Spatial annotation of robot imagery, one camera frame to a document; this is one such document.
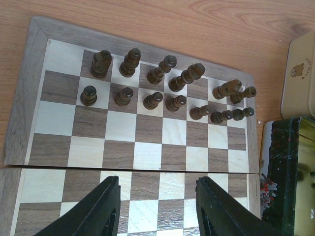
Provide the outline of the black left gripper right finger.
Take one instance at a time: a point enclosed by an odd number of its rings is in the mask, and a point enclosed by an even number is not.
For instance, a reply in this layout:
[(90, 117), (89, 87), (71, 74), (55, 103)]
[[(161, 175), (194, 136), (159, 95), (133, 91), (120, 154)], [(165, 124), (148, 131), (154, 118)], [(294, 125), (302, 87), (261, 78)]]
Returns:
[(209, 177), (196, 181), (196, 212), (202, 236), (280, 236)]

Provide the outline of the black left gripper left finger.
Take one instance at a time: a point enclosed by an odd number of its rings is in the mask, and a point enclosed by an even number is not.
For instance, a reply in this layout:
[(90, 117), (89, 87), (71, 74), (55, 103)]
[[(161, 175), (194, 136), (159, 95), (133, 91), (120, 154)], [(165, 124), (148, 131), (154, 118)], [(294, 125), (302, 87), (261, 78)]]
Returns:
[(40, 231), (42, 236), (116, 236), (121, 207), (118, 176), (109, 176), (62, 217)]

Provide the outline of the dark pawn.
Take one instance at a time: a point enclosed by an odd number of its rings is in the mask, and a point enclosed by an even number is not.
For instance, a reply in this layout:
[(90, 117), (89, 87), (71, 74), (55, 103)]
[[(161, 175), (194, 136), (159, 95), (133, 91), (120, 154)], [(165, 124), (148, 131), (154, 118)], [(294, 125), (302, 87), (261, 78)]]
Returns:
[(212, 112), (212, 108), (209, 105), (204, 105), (201, 107), (194, 107), (190, 109), (189, 115), (193, 120), (199, 120), (204, 116), (208, 116)]
[(129, 87), (122, 89), (114, 97), (114, 102), (118, 106), (127, 106), (133, 97), (133, 90)]
[(244, 109), (235, 109), (232, 111), (233, 119), (236, 121), (242, 120), (244, 117), (250, 117), (254, 115), (254, 109), (252, 107)]
[(94, 86), (86, 86), (80, 95), (81, 103), (85, 106), (91, 106), (96, 102), (96, 100), (96, 88)]
[(163, 95), (160, 92), (154, 92), (151, 95), (148, 95), (143, 100), (143, 106), (147, 110), (153, 110), (155, 109), (159, 103), (163, 100)]
[(168, 111), (170, 112), (176, 112), (178, 111), (182, 106), (186, 105), (187, 99), (183, 95), (179, 95), (176, 97), (170, 97), (166, 103), (165, 106)]
[(230, 120), (233, 118), (233, 112), (231, 110), (226, 110), (223, 112), (213, 112), (210, 115), (211, 122), (213, 124), (221, 124), (224, 121)]

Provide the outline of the dark wooden rook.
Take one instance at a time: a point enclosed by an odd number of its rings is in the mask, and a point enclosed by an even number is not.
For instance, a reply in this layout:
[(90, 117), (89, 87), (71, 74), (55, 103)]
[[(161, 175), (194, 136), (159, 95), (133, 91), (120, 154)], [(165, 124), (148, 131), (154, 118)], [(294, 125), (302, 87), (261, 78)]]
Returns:
[(251, 86), (246, 88), (244, 91), (238, 91), (230, 95), (230, 101), (233, 104), (238, 104), (244, 100), (244, 98), (252, 98), (257, 94), (256, 88)]

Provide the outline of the dark wooden king piece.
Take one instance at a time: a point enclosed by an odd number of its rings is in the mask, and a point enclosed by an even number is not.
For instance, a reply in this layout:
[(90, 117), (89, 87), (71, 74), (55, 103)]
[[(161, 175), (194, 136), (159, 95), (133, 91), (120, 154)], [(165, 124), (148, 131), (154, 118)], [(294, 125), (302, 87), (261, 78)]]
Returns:
[(205, 67), (201, 63), (196, 63), (190, 65), (186, 70), (184, 70), (180, 76), (172, 78), (168, 86), (171, 91), (179, 92), (185, 85), (193, 83), (195, 80), (201, 78), (205, 73)]

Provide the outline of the dark wooden bishop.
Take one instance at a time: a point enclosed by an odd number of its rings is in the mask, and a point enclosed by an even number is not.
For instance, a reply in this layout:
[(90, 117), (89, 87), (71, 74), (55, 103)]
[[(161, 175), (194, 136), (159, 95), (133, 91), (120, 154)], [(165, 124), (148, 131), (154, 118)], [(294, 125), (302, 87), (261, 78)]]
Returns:
[(119, 67), (120, 73), (124, 77), (131, 77), (135, 73), (136, 67), (139, 65), (141, 52), (138, 48), (131, 49), (125, 56), (124, 61)]

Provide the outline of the dark wooden chess piece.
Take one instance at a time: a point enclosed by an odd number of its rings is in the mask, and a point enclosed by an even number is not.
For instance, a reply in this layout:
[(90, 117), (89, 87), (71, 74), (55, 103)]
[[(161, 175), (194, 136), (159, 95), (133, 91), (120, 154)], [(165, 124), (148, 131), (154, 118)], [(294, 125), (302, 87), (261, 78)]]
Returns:
[(147, 74), (147, 80), (149, 83), (157, 85), (159, 84), (164, 74), (169, 73), (172, 68), (177, 65), (177, 58), (172, 55), (167, 55), (158, 65), (158, 67), (151, 69)]

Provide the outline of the dark wooden knight piece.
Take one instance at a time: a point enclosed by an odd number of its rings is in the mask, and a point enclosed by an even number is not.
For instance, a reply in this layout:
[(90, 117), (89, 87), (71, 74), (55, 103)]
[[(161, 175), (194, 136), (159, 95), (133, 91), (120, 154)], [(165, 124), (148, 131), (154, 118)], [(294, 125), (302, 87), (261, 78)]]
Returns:
[(94, 53), (90, 72), (96, 78), (104, 78), (112, 61), (112, 55), (108, 50)]

